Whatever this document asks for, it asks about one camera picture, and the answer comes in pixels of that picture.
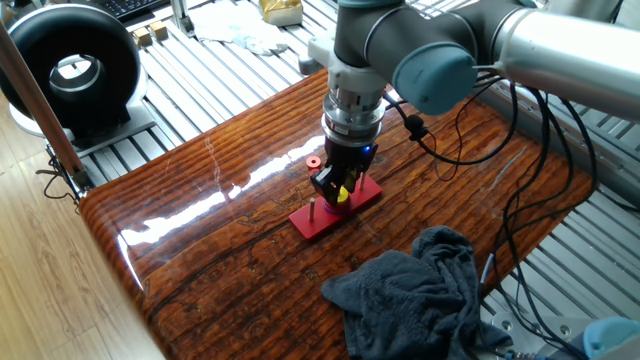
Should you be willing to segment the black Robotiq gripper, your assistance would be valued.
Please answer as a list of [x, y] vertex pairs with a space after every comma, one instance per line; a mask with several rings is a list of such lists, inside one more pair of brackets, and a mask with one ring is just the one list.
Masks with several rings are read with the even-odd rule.
[[325, 167], [314, 172], [310, 181], [315, 191], [330, 206], [336, 206], [340, 189], [346, 181], [348, 170], [348, 190], [354, 191], [356, 183], [369, 169], [378, 145], [373, 142], [365, 145], [346, 146], [328, 137], [325, 138]]

